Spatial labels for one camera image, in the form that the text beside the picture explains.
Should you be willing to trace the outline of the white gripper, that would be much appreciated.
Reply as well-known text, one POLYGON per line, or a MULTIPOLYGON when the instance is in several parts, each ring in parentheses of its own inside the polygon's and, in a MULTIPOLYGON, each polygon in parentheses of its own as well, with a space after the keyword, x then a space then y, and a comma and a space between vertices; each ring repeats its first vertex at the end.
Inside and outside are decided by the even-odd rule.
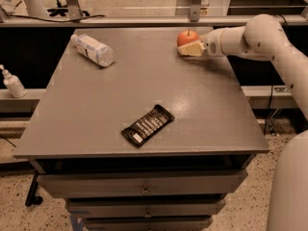
POLYGON ((201 35, 200 39, 190 42, 181 41, 178 43, 177 50, 181 56, 200 57, 204 51, 209 56, 223 56, 221 48, 221 37, 223 29, 216 29, 207 34, 201 35))

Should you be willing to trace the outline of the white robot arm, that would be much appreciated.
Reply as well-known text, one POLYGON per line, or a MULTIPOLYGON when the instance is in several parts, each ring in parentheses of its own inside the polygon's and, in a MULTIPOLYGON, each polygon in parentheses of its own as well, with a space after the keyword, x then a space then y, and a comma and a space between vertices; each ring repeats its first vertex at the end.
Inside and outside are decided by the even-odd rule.
MULTIPOLYGON (((269 61, 308 118, 308 58, 288 40, 277 18, 253 16, 244 26, 213 30, 179 41, 182 56, 237 56, 269 61)), ((308 131, 281 151, 273 176, 267 231, 308 231, 308 131)))

